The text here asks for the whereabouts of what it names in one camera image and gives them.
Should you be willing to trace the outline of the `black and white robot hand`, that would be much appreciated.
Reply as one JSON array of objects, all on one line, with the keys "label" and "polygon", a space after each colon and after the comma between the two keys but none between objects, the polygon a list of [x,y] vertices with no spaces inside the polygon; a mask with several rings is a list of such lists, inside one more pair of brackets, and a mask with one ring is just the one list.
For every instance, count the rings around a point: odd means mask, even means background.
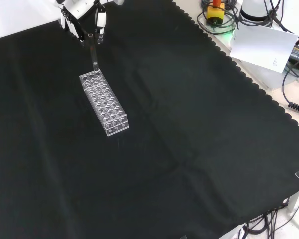
[{"label": "black and white robot hand", "polygon": [[109,0],[56,0],[54,4],[60,9],[60,26],[69,31],[71,36],[80,42],[85,41],[88,32],[80,24],[80,20],[94,14],[94,37],[98,44],[103,42],[107,21],[105,4]]}]

